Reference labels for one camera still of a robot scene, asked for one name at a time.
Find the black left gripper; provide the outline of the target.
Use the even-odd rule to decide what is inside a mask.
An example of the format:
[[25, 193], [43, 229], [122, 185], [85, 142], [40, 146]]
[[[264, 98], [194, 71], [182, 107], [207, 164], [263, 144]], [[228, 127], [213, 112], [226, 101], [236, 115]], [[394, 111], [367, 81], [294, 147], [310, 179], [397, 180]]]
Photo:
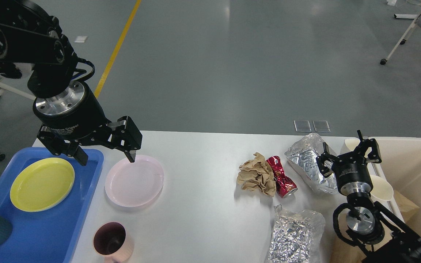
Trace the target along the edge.
[[141, 149], [142, 133], [131, 117], [108, 120], [95, 95], [83, 81], [73, 80], [59, 95], [36, 98], [33, 112], [41, 120], [38, 140], [55, 156], [66, 155], [87, 165], [80, 145], [102, 145], [122, 151], [130, 163]]

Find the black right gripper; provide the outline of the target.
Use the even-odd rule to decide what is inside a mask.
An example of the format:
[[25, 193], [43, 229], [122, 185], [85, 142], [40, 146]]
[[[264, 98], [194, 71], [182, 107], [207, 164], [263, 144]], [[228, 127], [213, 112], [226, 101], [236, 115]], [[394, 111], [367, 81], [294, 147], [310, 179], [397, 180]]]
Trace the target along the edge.
[[[323, 152], [316, 157], [318, 170], [324, 178], [334, 173], [339, 193], [348, 196], [352, 193], [369, 194], [373, 183], [367, 168], [367, 163], [381, 163], [379, 144], [374, 138], [364, 137], [357, 130], [359, 143], [350, 155], [334, 156], [329, 152], [329, 145], [323, 142]], [[326, 161], [332, 163], [332, 168], [326, 166]]]

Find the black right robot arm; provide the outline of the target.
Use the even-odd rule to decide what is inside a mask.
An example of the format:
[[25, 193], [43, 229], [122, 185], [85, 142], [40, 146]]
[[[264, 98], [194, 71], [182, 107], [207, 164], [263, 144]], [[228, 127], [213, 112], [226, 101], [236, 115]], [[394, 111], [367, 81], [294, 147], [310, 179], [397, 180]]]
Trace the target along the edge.
[[337, 237], [365, 255], [363, 263], [421, 263], [421, 236], [378, 201], [372, 201], [373, 182], [367, 165], [381, 163], [374, 138], [357, 131], [359, 143], [353, 151], [332, 155], [323, 142], [316, 158], [324, 178], [333, 175], [337, 190], [346, 197], [333, 213]]

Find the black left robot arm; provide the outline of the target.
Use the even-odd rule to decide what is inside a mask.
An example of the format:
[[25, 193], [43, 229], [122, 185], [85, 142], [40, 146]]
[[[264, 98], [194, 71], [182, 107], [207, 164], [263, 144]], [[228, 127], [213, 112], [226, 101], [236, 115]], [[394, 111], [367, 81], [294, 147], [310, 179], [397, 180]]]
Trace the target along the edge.
[[102, 145], [135, 161], [142, 134], [127, 115], [114, 122], [105, 116], [86, 83], [95, 66], [75, 53], [58, 18], [29, 0], [0, 0], [0, 75], [20, 79], [24, 65], [33, 112], [42, 122], [37, 138], [52, 155], [85, 166], [83, 146]]

